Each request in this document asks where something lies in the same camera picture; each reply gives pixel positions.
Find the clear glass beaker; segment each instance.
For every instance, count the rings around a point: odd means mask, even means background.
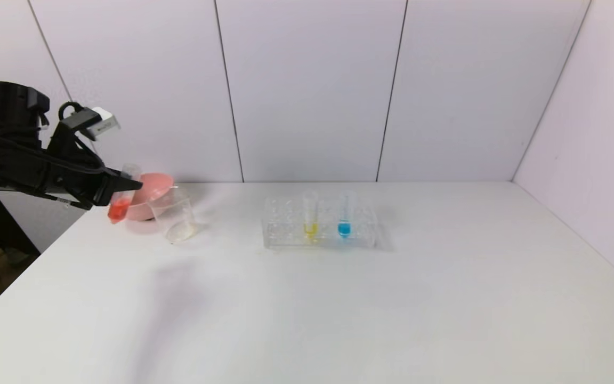
[[[186,190],[170,187],[162,196],[148,201],[158,228],[170,243],[180,243],[196,234],[196,222]]]

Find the test tube with red liquid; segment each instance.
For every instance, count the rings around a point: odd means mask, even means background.
[[[124,178],[138,181],[141,178],[141,168],[136,164],[127,163],[122,167],[120,175]],[[111,223],[116,224],[125,219],[135,192],[136,190],[121,190],[112,195],[110,198],[110,208],[108,209],[108,218]]]

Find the test tube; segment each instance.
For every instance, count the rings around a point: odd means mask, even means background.
[[[352,216],[357,204],[357,195],[351,190],[341,193],[341,220],[338,223],[338,233],[341,238],[348,238],[352,233]]]
[[[319,212],[319,194],[315,190],[308,190],[302,195],[302,211],[304,215],[303,228],[307,238],[314,238],[319,226],[317,214]]]
[[[141,178],[141,168],[136,164],[126,163],[122,167],[120,175],[124,178],[139,180]],[[110,198],[108,217],[113,224],[119,223],[127,216],[127,210],[132,204],[132,198],[136,190],[121,190],[115,192]]]

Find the blue liquid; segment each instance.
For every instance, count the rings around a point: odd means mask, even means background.
[[[338,223],[338,233],[342,238],[347,238],[352,230],[349,221],[341,221]]]

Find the test tube with blue liquid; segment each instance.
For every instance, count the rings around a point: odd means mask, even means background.
[[[354,216],[357,195],[351,190],[341,193],[340,221],[338,222],[338,233],[341,238],[348,238],[352,233],[352,218]]]

